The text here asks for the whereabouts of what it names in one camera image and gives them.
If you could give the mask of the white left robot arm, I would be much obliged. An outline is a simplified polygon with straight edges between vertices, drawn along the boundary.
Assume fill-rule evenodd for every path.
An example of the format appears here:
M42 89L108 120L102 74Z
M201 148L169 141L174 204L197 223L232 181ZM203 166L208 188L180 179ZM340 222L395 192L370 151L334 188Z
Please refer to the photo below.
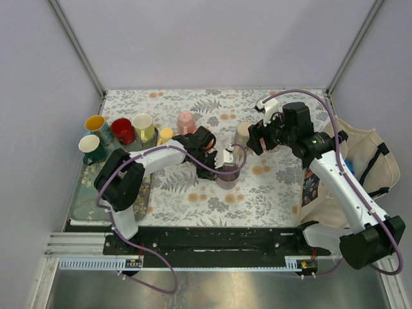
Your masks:
M166 143L128 153L116 149L107 159L94 181L98 191L97 207L104 209L112 221L112 228L120 234L117 247L125 254L135 253L140 240L135 234L138 223L133 204L144 180L168 166L190 162L196 166L196 175L212 180L218 170L213 149L216 137L200 126L194 133L176 135Z

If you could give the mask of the orange mug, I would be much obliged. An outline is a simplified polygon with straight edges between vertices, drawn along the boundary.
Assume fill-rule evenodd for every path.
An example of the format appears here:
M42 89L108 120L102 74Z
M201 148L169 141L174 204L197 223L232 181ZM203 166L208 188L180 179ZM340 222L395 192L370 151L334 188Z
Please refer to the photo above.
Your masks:
M205 148L206 151L212 151L212 149L214 148L216 144L216 139L213 138L210 143L207 145L207 147Z

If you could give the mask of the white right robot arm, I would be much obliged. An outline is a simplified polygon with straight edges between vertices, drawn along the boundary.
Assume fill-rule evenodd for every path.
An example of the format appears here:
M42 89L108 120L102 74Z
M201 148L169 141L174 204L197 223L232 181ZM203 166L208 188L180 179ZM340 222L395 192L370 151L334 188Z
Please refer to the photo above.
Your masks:
M326 185L349 225L342 229L308 223L293 238L294 250L302 255L315 247L339 252L356 270L398 253L406 224L400 216L389 216L363 189L343 163L336 139L314 130L308 106L292 102L279 108L276 100L265 99L254 108L263 119L249 127L247 146L257 155L278 145L288 146L302 166Z

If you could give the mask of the red mug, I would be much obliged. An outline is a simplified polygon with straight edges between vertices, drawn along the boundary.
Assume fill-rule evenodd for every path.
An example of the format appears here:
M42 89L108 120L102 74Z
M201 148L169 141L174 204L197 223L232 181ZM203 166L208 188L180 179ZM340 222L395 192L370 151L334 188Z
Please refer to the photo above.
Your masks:
M134 127L127 118L116 119L111 125L111 130L121 145L128 145L135 141Z

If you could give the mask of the blue floral mug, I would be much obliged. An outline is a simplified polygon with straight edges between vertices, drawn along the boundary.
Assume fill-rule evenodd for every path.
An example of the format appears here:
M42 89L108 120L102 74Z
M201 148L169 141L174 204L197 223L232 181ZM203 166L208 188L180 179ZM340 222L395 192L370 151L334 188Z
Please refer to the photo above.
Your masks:
M98 136L103 146L108 146L112 143L113 134L103 116L93 115L92 117L89 117L85 122L84 127L89 134Z

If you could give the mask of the dark teal mug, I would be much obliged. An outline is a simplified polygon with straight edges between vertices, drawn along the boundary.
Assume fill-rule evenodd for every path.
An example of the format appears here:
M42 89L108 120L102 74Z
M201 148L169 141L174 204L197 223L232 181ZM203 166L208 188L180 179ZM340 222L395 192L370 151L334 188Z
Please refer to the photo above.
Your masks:
M84 136L79 144L79 150L84 154L83 164L91 166L103 162L107 158L107 152L96 135Z

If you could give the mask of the light green faceted mug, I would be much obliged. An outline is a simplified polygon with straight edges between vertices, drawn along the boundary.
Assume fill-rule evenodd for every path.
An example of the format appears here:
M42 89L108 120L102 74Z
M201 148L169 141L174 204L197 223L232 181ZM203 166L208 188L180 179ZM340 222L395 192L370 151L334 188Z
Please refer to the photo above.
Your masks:
M151 141L155 137L153 119L146 113L141 113L133 118L132 125L142 143Z

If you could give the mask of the lilac mug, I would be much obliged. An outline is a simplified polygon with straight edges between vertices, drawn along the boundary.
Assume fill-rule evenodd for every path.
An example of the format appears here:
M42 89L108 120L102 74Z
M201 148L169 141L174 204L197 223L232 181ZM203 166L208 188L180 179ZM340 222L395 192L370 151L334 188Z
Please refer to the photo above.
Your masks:
M231 190L235 188L239 178L239 171L230 174L219 174L216 179L217 185L221 189Z

